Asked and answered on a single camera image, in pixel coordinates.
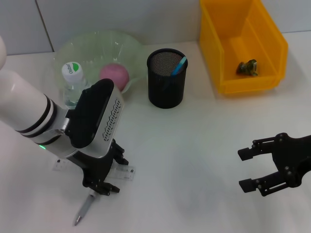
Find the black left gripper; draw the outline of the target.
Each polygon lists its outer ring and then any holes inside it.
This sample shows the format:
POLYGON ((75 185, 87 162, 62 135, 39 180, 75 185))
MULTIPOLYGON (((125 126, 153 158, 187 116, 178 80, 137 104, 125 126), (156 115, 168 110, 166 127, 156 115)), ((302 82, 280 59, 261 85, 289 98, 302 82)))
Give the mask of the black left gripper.
POLYGON ((94 158, 77 151, 67 159, 82 169, 82 184, 84 187, 88 187, 100 195, 109 196, 111 192, 120 192, 118 187, 105 182, 105 179, 110 172, 114 160, 119 165, 127 166, 129 164, 123 153, 124 149, 113 139, 107 155, 102 158, 94 158))

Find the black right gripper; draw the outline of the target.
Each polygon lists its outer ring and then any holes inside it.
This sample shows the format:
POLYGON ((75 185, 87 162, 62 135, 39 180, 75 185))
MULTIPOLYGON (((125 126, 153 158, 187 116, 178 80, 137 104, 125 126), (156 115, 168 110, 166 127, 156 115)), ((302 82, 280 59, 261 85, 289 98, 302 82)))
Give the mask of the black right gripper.
POLYGON ((286 133, 275 137, 253 140, 251 148, 238 150, 241 160, 271 154, 279 172, 239 181, 244 193, 258 190, 263 197, 302 184, 303 176, 311 170, 311 137, 292 138, 286 133))

